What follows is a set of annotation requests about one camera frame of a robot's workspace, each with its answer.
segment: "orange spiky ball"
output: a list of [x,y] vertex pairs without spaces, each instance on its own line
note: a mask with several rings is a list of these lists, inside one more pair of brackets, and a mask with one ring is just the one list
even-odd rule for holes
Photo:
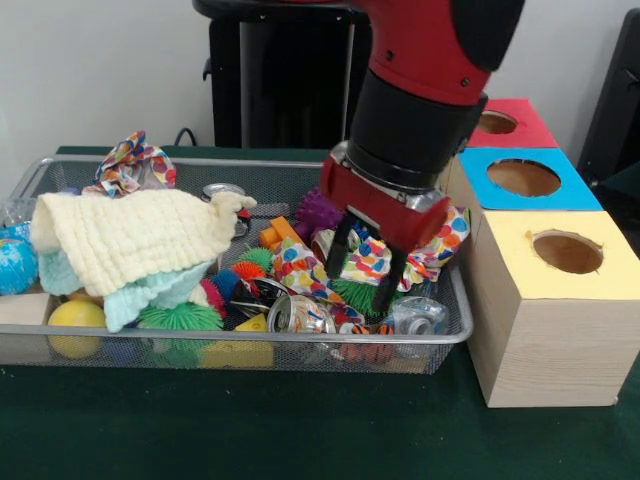
[[243,280],[267,276],[260,265],[251,262],[238,262],[231,267],[231,271],[235,272]]

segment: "stacked boxes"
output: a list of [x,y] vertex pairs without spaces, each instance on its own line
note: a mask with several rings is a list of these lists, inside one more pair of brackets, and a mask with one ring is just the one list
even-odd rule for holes
[[487,404],[612,405],[640,349],[640,261],[528,101],[487,110],[443,181],[471,209],[469,349]]

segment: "yellow ball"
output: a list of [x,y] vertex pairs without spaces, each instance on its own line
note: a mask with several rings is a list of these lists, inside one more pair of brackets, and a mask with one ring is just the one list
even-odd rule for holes
[[[52,327],[93,327],[106,326],[104,312],[97,305],[84,300],[63,303],[49,317]],[[98,337],[50,336],[49,344],[60,355],[72,359],[90,357],[100,350]]]

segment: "orange block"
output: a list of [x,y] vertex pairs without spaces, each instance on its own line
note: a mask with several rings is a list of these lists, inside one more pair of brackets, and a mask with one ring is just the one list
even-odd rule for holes
[[271,220],[271,227],[260,232],[260,244],[271,251],[275,250],[285,238],[291,238],[294,242],[304,243],[296,231],[291,227],[287,219],[278,217]]

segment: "black cylindrical joint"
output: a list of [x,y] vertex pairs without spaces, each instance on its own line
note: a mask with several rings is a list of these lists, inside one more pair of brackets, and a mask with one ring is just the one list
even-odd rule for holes
[[461,145],[480,112],[476,105],[432,102],[367,72],[347,149],[356,171],[400,191],[428,190]]

